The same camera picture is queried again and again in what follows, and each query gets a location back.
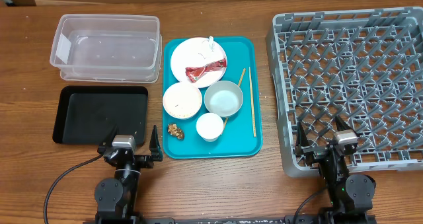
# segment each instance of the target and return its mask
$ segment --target red wrapper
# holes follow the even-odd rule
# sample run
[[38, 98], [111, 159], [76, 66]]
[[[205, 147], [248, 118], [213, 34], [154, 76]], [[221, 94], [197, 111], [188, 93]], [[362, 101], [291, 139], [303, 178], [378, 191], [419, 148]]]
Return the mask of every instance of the red wrapper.
[[221, 68], [226, 68], [226, 59], [221, 59], [215, 62], [211, 62], [203, 67], [187, 67], [185, 68], [186, 76], [191, 80], [191, 82], [196, 82], [200, 79], [205, 73], [210, 71], [218, 71]]

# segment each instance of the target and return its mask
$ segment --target chopstick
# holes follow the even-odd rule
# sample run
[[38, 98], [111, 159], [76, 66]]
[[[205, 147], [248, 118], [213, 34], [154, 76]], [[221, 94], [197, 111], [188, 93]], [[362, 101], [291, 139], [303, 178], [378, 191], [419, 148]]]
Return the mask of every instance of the chopstick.
[[251, 96], [251, 117], [252, 117], [252, 133], [253, 136], [256, 137], [256, 118], [254, 115], [254, 99], [252, 97], [252, 83], [251, 83], [251, 67], [249, 67], [249, 74], [250, 74], [250, 96]]
[[[240, 87], [241, 86], [241, 82], [243, 82], [244, 74], [245, 74], [245, 68], [243, 69], [243, 73], [241, 74], [241, 78], [239, 78], [238, 87]], [[225, 130], [227, 119], [228, 118], [225, 119], [225, 123], [223, 124], [223, 130]]]

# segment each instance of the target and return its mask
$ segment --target brown food crumb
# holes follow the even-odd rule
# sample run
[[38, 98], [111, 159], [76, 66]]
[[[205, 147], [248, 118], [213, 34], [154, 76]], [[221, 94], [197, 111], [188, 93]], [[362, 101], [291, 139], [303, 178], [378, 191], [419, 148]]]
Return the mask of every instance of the brown food crumb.
[[176, 126], [176, 124], [169, 124], [169, 125], [167, 125], [167, 132], [170, 135], [175, 136], [179, 140], [183, 140], [184, 137], [185, 137], [184, 132], [182, 131], [182, 129], [178, 128], [178, 126]]

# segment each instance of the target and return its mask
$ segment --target teal plastic tray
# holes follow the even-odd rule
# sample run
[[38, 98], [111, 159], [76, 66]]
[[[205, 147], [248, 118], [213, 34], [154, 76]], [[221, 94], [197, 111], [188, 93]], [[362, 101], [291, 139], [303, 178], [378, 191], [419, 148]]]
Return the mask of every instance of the teal plastic tray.
[[[197, 119], [207, 111], [204, 106], [204, 93], [207, 88], [200, 89], [203, 94], [203, 105], [198, 113], [190, 119], [179, 120], [169, 116], [163, 109], [163, 149], [174, 159], [197, 159], [216, 157], [243, 157], [257, 154], [263, 144], [262, 119], [260, 115], [260, 99], [258, 97], [258, 80], [254, 46], [252, 42], [240, 36], [214, 38], [225, 50], [228, 66], [221, 80], [238, 83], [245, 68], [241, 90], [244, 102], [241, 109], [228, 119], [223, 134], [214, 142], [204, 141], [196, 131]], [[163, 94], [178, 81], [171, 71], [171, 56], [174, 49], [186, 39], [175, 39], [165, 47], [163, 68]], [[256, 137], [252, 133], [251, 99], [249, 83], [249, 67], [251, 67], [252, 95], [254, 97], [254, 113], [256, 120]], [[185, 134], [184, 140], [178, 140], [167, 133], [167, 125], [176, 123]]]

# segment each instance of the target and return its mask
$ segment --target gray bowl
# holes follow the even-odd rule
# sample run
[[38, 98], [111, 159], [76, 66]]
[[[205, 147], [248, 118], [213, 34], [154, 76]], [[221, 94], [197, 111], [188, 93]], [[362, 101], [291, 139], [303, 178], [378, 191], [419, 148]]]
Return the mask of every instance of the gray bowl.
[[228, 118], [243, 105], [242, 90], [231, 81], [218, 81], [212, 84], [204, 95], [204, 104], [207, 110], [222, 118]]

